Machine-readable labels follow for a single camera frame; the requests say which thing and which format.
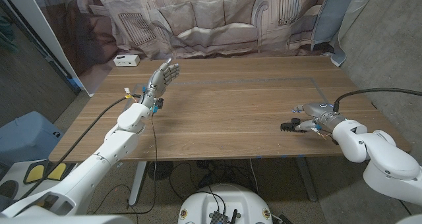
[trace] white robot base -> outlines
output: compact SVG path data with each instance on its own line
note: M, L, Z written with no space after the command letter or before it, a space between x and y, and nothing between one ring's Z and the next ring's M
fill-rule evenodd
M224 203L216 195L209 194L208 187L201 188L198 192L190 195L182 204L179 212L178 224L200 224L200 223L232 223L233 213L237 210L237 217L232 224L256 223L270 224L272 217L266 202L257 194L237 184L213 184L210 186L213 194L220 196ZM221 218L216 220L212 217L218 213Z

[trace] printed backdrop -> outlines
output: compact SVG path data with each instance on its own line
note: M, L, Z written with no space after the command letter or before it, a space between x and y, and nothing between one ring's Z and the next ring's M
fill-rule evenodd
M117 54L144 60L292 55L299 48L320 54L315 46L333 39L351 0L36 1L75 72L95 90Z

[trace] blue stool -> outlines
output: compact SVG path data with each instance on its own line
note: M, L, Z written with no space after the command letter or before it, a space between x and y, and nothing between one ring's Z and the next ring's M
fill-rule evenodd
M0 163L48 159L63 133L36 111L0 128Z

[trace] black cable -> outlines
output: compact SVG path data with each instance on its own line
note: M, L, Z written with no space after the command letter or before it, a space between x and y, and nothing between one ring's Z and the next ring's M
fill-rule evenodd
M214 170L211 170L209 167L208 167L208 171L209 171L209 173L211 174L211 175L214 175L216 178L217 178L217 181L218 182L221 182L221 180L222 180L222 177L219 177L215 172L214 172Z
M65 155L63 155L60 158L60 160L58 162L56 162L55 165L41 179L39 179L37 181L37 183L35 183L33 185L33 187L31 187L30 190L28 190L19 200L22 200L22 199L28 197L51 174L51 172L53 172L66 159L66 157L73 151L73 149L76 147L76 145L78 145L78 143L84 138L84 136L89 132L89 130L98 122L98 120L100 120L101 116L103 116L104 113L106 113L114 105L117 105L119 102L121 102L125 99L126 99L126 97L120 98L116 102L109 105L106 109L104 109L100 113L100 115L98 115L98 117L94 120L94 122L92 122L91 125L85 130L85 132L82 133L82 135L79 136L78 140L76 140L76 142L74 142L74 144L67 150Z
M218 204L217 198L216 198L216 196L214 195L214 193L212 192L212 190L211 190L211 186L209 186L209 185L208 185L208 188L210 189L210 192L211 192L212 196L213 196L213 197L214 197L214 199L216 200L216 203L217 203L217 212L219 213L219 212L220 212L220 205Z
M92 214L95 214L101 207L101 205L103 205L104 201L106 200L106 198L109 196L109 194L115 190L117 187L123 186L125 188L127 188L127 190L129 191L129 193L131 193L131 188L129 188L127 185L125 184L118 184L116 186L114 186L103 198L103 200L100 202L100 205L97 207L97 209L95 211L92 212Z
M404 209L406 209L406 211L407 211L407 213L409 214L409 215L411 215L411 212L409 211L409 209L406 207L406 205L404 205L404 203L403 203L403 201L401 201L401 200L398 200L402 205L403 205L403 208Z
M213 192L208 192L208 191L197 191L197 192L194 192L193 194L199 194L199 193L205 193L205 194L211 194L211 195L215 195L215 196L217 196L219 199L221 199L222 200L222 202L223 202L223 205L224 205L224 211L223 211L223 214L225 214L226 213L226 203L224 202L224 200L222 199L222 197L220 197L218 194L215 194L215 193L213 193Z
M154 164L154 201L152 201L152 206L148 211L141 211L141 212L137 212L135 211L134 208L132 208L133 212L121 212L121 213L113 213L115 215L120 215L120 214L135 214L138 217L139 215L142 214L147 214L150 211L152 211L152 209L154 208L155 204L156 204L156 196L157 196L157 180L156 180L156 171L157 171L157 138L156 138L156 130L154 128L154 114L151 115L151 126L152 126L152 132L154 133L154 143L155 143L155 147L156 147L156 162Z
M406 93L406 94L411 94L411 95L416 95L416 96L422 96L422 92L400 89L400 88L371 88L371 89L364 89L364 90L356 90L354 92L348 92L346 94L343 94L339 98L337 98L337 100L334 102L333 111L338 112L341 99L346 98L348 96L367 93L367 92L401 92L401 93Z
M250 170L248 170L248 169L246 169L244 167L238 167L238 166L235 166L235 165L215 165L215 168L214 169L215 170L226 170L226 169L234 169L234 170L237 170L237 172L239 172L241 175L243 175L244 177L248 178L249 188L251 188L251 190L254 190L254 192L257 193L255 184L254 184L254 182L252 181L252 178L251 178L252 173L251 173Z
M179 193L177 193L177 191L176 191L176 189L174 189L174 187L173 187L173 184L171 183L171 175L173 174L173 172L176 170L176 168L178 168L179 166L181 166L181 165L188 165L189 166L189 169L190 169L190 173L191 173L191 182L192 182L192 185L196 188L196 189L198 189L198 187L195 185L195 183L193 182L193 180L192 180L192 166L191 166L191 164L189 164L189 163L187 163L187 162L183 162L183 163L180 163L180 164L178 164L178 165L176 165L174 168L173 168L173 170L171 171L171 173L170 173L170 176L169 176L169 183L170 183L170 187L171 187L171 189L173 190L173 192L177 195L177 197L179 197L179 199L182 201L182 202L184 202L184 199L179 195Z
M129 207L133 210L134 213L136 213L135 209L129 205ZM138 214L136 215L136 224L138 224Z

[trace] yellow pad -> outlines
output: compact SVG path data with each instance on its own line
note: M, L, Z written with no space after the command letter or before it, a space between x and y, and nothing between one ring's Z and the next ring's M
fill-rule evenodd
M63 174L63 172L65 172L65 170L66 170L66 164L62 163L59 166L57 166L56 169L54 169L54 171L51 172L51 174L48 175L48 178L60 181L61 175Z
M42 175L44 174L44 166L43 165L37 165L29 172L26 182L32 182L37 181L40 178L42 178Z

